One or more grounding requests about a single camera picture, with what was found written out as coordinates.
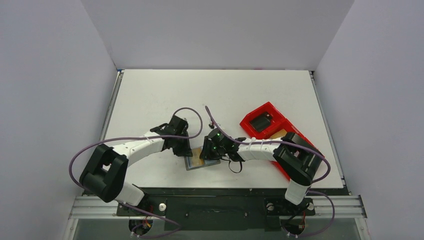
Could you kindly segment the gold credit card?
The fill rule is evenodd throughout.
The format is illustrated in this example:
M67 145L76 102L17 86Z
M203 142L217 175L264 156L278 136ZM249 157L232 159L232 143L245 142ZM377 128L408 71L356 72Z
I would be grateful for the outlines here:
M191 157L191 167L198 168L204 165L204 160L200 157L202 152L202 147L193 148L192 149L192 157Z

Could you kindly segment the grey card holder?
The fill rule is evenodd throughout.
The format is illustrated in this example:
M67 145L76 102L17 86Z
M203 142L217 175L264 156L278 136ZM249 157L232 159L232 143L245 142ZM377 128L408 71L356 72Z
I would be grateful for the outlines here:
M184 163L185 168L187 171L197 170L201 168L206 168L214 165L218 165L221 163L221 160L210 160L210 159L203 159L200 157L200 154L203 150L203 147L197 147L193 148L191 150L192 156L185 156L184 157Z

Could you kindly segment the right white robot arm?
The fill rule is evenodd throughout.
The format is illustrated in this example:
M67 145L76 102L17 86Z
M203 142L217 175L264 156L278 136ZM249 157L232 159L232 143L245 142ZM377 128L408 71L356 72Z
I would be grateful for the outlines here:
M277 163L289 177L282 199L282 207L289 214L302 207L302 201L323 161L320 151L295 132L275 139L233 139L216 128L204 138L200 158L219 160L223 157L240 163L251 160Z

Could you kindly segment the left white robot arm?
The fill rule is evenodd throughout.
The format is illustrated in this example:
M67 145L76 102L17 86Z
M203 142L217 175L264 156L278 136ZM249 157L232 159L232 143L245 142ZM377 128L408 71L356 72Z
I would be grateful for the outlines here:
M145 214L149 201L141 189L126 182L127 169L149 155L168 149L177 157L191 157L188 127L185 119L174 115L168 123L150 129L140 140L114 146L97 145L79 183L106 203L125 202L136 215Z

